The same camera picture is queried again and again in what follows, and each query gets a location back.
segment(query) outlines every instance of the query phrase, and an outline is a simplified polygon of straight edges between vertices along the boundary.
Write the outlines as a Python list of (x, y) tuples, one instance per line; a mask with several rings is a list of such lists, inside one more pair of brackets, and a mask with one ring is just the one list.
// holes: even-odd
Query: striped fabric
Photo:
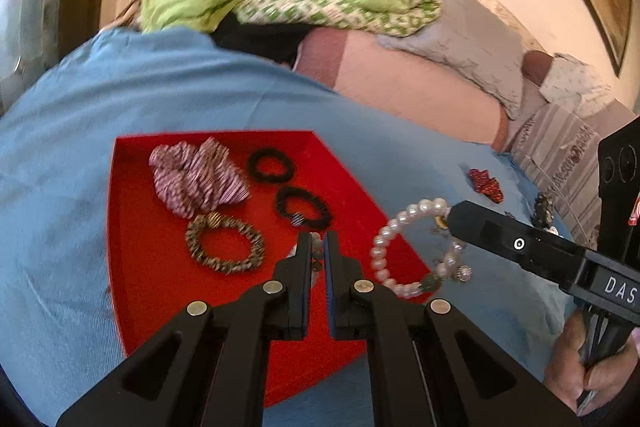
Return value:
[(245, 200), (248, 183), (228, 156), (229, 149), (213, 138), (199, 148), (187, 142), (159, 145), (149, 157), (158, 198), (176, 216), (188, 218)]
[(596, 248), (600, 225), (600, 135), (556, 104), (541, 108), (516, 136), (511, 154), (554, 207), (579, 245)]

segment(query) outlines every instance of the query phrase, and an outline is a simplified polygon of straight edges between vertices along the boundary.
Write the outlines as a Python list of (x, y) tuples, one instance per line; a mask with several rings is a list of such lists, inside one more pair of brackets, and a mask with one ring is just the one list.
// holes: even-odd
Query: camera lens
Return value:
[(623, 182), (631, 181), (636, 175), (636, 151), (630, 145), (625, 145), (620, 151), (618, 168)]
[(604, 158), (602, 163), (602, 181), (609, 183), (613, 179), (613, 173), (616, 170), (616, 166), (613, 165), (613, 160), (610, 156)]

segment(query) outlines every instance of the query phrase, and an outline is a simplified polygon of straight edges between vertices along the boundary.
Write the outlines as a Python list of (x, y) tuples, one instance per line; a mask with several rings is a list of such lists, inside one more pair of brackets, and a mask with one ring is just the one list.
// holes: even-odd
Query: scrunchie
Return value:
[(149, 156), (158, 198), (176, 216), (189, 219), (219, 204), (245, 200), (248, 183), (228, 156), (229, 149), (213, 138), (200, 147), (159, 145)]

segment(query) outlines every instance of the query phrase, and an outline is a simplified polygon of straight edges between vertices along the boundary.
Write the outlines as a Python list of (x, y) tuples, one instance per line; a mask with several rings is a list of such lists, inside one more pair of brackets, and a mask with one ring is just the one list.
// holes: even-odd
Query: bed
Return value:
[[(312, 129), (389, 216), (420, 198), (470, 200), (529, 222), (537, 189), (509, 155), (357, 104), (184, 28), (103, 32), (65, 58), (0, 120), (0, 365), (46, 425), (124, 355), (110, 298), (105, 212), (111, 153), (124, 134)], [(498, 178), (504, 203), (473, 191)], [(559, 219), (556, 227), (569, 237)], [(444, 240), (413, 227), (425, 263)], [(474, 278), (440, 295), (537, 378), (574, 304), (557, 286), (468, 248)], [(265, 426), (370, 426), (363, 359), (265, 411)]]

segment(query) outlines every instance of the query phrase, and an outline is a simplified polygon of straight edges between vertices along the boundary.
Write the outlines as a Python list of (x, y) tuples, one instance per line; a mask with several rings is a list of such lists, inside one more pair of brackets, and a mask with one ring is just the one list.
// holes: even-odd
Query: gold bead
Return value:
[(207, 216), (207, 226), (210, 229), (217, 229), (220, 227), (222, 221), (222, 215), (219, 212), (210, 212)]
[(449, 224), (447, 223), (447, 220), (442, 217), (442, 216), (436, 216), (433, 218), (434, 221), (436, 222), (436, 225), (443, 229), (443, 230), (447, 230), (449, 228)]

